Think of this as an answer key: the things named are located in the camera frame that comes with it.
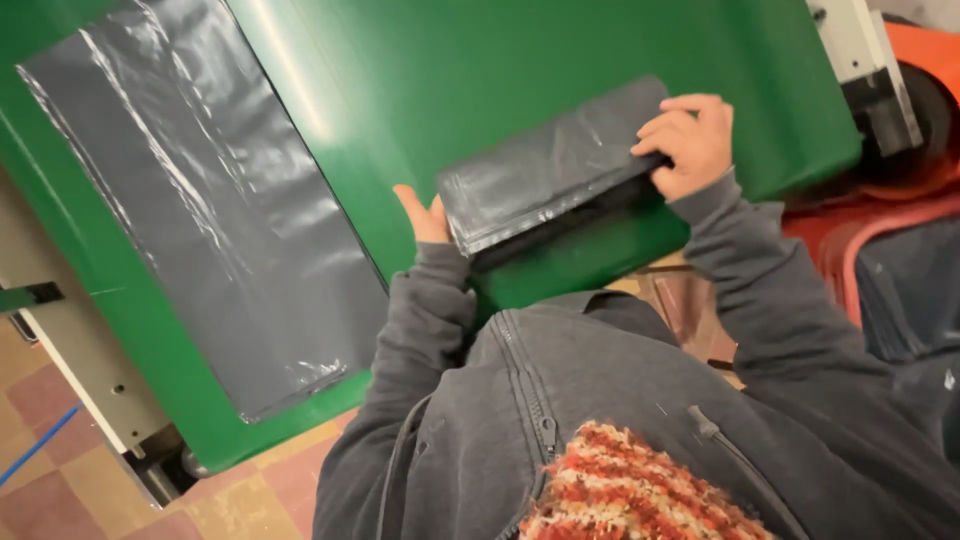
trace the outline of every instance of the person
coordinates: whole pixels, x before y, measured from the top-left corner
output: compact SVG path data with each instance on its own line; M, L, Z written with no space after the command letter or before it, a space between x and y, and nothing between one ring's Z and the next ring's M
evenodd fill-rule
M781 205L734 179L733 109L661 104L635 155L690 226L684 255L737 342L737 391L652 307L614 291L494 315L443 206L396 195L414 266L394 276L366 401L324 462L313 537L960 538L960 474L889 366L831 304Z

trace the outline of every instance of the sleeve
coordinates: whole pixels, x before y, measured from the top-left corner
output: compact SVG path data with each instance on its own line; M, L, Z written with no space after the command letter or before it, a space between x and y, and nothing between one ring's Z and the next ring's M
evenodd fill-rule
M314 540L374 536L400 427L444 370L454 367L472 327L476 297L467 290L468 273L468 260L454 245L418 243L413 268L394 275L364 403L320 473Z
M804 244L782 236L782 204L747 203L731 168L670 206L690 225L684 255L716 287L717 315L737 342L733 367L745 384L824 370L889 376L829 299Z

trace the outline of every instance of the plastic sheet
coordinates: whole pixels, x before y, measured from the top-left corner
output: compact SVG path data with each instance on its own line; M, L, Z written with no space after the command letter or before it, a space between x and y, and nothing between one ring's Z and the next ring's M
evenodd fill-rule
M529 231L665 164L659 154L635 158L630 147L666 97L656 77L637 79L439 173L461 253Z
M225 5L124 1L18 68L244 421L369 367L384 284Z
M867 242L855 272L872 354L907 363L960 349L960 218Z

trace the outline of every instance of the cuff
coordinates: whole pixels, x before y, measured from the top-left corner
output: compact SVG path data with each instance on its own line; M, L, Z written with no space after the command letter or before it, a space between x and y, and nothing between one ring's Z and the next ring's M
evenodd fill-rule
M414 268L433 279L462 287L470 273L470 261L460 254L456 244L417 242Z
M731 167L712 184L707 184L669 203L669 206L686 223L696 225L718 208L736 203L740 199L740 193L740 185L736 183L736 176Z

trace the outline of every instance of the green table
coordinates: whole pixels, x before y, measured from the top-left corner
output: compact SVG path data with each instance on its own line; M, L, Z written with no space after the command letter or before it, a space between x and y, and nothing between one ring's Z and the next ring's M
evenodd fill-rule
M109 0L5 0L0 160L206 467L224 470L359 403L369 375L242 423L106 204L13 65ZM413 259L390 191L654 73L736 106L738 178L773 198L850 165L859 136L804 2L228 0L380 272ZM487 309L597 287L679 248L661 202L476 279Z

